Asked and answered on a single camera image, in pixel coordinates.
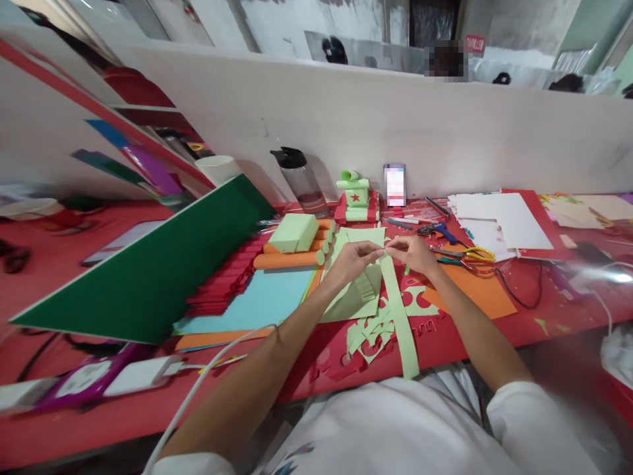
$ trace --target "sleeve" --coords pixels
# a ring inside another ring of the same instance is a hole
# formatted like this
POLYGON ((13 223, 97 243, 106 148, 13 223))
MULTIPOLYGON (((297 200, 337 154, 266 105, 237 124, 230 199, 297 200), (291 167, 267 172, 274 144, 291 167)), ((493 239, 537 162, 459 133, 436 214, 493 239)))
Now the sleeve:
POLYGON ((535 383, 499 389, 487 409, 495 439, 526 474, 599 475, 556 404, 535 383))
POLYGON ((175 455, 160 459, 151 475, 235 475, 233 466, 214 453, 175 455))

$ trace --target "clear plastic bottle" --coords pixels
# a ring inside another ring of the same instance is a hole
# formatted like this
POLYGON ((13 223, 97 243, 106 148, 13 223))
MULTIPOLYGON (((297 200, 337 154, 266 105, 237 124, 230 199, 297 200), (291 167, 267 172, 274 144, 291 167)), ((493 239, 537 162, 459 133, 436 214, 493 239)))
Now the clear plastic bottle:
POLYGON ((307 214, 314 214, 317 218, 325 218, 329 215, 328 204, 323 192, 318 186, 315 173, 308 165, 305 155, 300 150, 290 147, 282 147, 281 150, 271 150, 282 173, 297 197, 297 201, 307 214))

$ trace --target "red sign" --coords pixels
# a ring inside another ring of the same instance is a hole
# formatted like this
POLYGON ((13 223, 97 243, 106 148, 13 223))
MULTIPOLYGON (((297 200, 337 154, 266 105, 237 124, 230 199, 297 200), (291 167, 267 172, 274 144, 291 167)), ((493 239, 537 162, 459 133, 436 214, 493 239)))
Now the red sign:
POLYGON ((483 36, 466 35, 466 46, 472 53, 483 53, 486 39, 483 36))

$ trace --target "green board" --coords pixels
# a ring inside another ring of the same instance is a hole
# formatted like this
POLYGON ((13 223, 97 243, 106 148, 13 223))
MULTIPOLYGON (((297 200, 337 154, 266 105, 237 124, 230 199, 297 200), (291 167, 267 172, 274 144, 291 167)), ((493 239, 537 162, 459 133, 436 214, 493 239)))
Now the green board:
POLYGON ((11 323, 160 344, 185 300, 257 231, 256 221, 274 214, 239 175, 11 323))

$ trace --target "person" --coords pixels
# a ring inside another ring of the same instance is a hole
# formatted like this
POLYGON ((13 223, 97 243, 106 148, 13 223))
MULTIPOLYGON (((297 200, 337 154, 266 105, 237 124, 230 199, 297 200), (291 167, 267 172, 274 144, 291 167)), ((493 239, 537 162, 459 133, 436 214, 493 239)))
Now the person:
POLYGON ((419 381, 395 377, 314 404, 263 473, 599 473, 509 341, 417 236, 397 237, 384 250, 345 244, 315 291, 174 433, 152 473, 234 474, 231 461, 271 409, 329 303, 384 252, 424 274, 446 302, 472 365, 495 392, 487 407, 494 438, 481 427, 463 366, 438 368, 419 381))

